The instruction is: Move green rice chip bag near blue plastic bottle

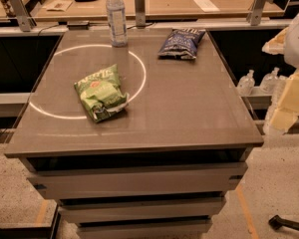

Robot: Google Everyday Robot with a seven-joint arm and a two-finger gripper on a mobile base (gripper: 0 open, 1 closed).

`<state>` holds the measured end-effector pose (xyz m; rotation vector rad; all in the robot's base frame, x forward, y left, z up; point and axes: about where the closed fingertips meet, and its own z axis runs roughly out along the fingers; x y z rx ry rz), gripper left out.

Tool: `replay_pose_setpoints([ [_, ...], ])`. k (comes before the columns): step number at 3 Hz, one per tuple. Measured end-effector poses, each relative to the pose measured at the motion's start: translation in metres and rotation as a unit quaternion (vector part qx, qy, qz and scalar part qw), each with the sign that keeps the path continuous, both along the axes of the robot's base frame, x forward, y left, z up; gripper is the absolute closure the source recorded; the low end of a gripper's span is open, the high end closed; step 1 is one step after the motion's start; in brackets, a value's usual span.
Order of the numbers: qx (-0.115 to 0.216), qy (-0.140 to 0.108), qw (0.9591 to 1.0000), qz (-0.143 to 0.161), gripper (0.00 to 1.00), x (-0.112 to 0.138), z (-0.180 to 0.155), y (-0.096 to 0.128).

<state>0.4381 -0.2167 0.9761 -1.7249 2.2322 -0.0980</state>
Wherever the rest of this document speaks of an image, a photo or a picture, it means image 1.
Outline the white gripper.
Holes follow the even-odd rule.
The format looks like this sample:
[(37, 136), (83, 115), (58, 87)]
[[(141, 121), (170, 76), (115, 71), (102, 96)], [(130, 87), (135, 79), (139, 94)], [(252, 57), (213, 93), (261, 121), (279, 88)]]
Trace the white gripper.
[(275, 129), (288, 131), (299, 118), (299, 13), (288, 28), (264, 44), (262, 51), (271, 55), (284, 54), (285, 62), (297, 68), (286, 80), (269, 123)]

